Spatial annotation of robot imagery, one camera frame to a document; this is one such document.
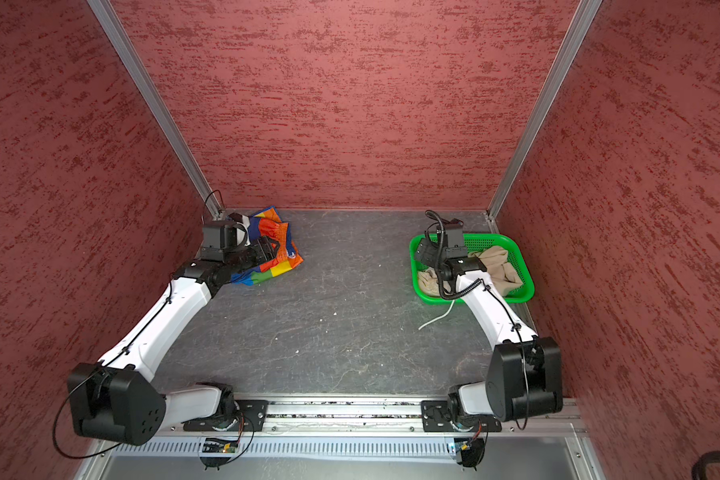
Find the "green plastic basket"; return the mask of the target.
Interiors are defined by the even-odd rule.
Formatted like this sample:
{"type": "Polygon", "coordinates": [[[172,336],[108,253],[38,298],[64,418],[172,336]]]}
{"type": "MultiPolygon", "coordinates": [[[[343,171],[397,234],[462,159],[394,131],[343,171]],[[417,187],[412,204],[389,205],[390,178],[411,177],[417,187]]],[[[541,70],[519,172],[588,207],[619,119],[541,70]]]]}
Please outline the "green plastic basket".
{"type": "MultiPolygon", "coordinates": [[[[427,295],[418,284],[418,274],[424,272],[427,268],[426,265],[418,262],[415,258],[419,243],[423,238],[424,235],[420,234],[414,236],[409,242],[411,280],[414,292],[427,305],[446,304],[447,301],[440,297],[427,295]]],[[[469,253],[482,253],[484,250],[494,246],[502,247],[508,252],[508,262],[515,268],[519,279],[522,281],[520,287],[504,296],[504,299],[509,304],[527,303],[534,297],[536,289],[533,279],[520,248],[514,240],[501,234],[489,233],[465,233],[464,240],[469,253]]]]}

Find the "beige shorts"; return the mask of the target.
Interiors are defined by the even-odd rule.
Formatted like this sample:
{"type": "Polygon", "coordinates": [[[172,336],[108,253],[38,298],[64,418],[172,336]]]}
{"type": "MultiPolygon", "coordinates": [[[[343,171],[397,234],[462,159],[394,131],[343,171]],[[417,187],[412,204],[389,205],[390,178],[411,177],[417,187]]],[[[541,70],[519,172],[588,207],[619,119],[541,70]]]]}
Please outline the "beige shorts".
{"type": "MultiPolygon", "coordinates": [[[[478,258],[486,267],[492,282],[502,297],[507,297],[512,291],[524,285],[520,274],[508,261],[509,252],[501,246],[492,246],[482,252],[469,252],[469,257],[478,258]]],[[[435,271],[428,267],[416,273],[414,282],[420,291],[430,297],[440,298],[435,271]]]]}

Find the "rainbow striped shorts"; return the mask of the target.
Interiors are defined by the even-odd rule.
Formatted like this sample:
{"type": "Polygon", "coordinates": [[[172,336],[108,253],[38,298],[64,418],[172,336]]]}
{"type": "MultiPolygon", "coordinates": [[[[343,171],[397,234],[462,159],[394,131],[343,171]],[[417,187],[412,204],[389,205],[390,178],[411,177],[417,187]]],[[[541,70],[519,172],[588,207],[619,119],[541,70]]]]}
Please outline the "rainbow striped shorts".
{"type": "Polygon", "coordinates": [[[257,285],[290,272],[303,262],[292,242],[289,223],[281,219],[275,207],[251,216],[233,213],[229,219],[241,223],[248,234],[247,245],[259,247],[264,254],[263,260],[256,260],[255,266],[233,274],[232,284],[257,285]]]}

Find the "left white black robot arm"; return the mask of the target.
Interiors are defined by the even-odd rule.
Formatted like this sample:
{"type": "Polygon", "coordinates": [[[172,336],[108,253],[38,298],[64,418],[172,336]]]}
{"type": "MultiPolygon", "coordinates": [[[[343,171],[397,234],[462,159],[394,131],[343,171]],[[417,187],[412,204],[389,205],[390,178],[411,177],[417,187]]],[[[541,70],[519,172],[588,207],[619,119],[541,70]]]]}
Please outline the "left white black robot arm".
{"type": "Polygon", "coordinates": [[[189,322],[235,274],[277,257],[269,237],[221,240],[172,276],[161,299],[138,324],[95,363],[80,363],[69,374],[69,407],[80,437],[140,446],[167,426],[217,432],[259,432],[267,404],[239,404],[229,385],[205,382],[159,393],[152,384],[166,353],[189,322]]]}

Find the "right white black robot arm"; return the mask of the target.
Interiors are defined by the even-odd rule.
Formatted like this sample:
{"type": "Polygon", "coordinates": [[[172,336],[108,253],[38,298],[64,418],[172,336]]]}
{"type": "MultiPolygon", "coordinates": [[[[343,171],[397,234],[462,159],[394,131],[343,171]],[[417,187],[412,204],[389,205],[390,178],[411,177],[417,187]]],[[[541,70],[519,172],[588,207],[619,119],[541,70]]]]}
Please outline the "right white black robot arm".
{"type": "Polygon", "coordinates": [[[485,378],[457,386],[449,394],[451,421],[460,429],[479,417],[524,426],[531,417],[563,409],[562,354],[551,337],[541,337],[509,306],[475,257],[449,257],[446,248],[420,235],[413,259],[433,270],[435,286],[450,301],[469,307],[492,354],[485,378]]]}

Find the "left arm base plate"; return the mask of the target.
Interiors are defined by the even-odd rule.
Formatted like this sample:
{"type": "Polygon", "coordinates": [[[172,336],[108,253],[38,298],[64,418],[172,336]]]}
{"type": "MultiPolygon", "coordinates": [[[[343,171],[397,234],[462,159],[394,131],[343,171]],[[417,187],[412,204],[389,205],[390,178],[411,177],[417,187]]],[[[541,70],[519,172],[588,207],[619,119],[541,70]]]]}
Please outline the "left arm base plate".
{"type": "Polygon", "coordinates": [[[194,419],[182,424],[186,432],[210,432],[232,434],[240,431],[260,432],[267,416],[269,402],[266,400],[236,400],[230,415],[218,418],[194,419]]]}

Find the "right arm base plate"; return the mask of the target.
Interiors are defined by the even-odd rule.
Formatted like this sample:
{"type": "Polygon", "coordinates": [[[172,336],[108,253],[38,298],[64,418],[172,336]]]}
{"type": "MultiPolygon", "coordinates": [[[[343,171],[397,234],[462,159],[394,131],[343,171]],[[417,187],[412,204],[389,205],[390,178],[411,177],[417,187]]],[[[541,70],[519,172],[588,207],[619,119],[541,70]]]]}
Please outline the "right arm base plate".
{"type": "Polygon", "coordinates": [[[426,433],[498,433],[501,422],[492,415],[461,414],[449,401],[425,400],[420,403],[422,426],[426,433]]]}

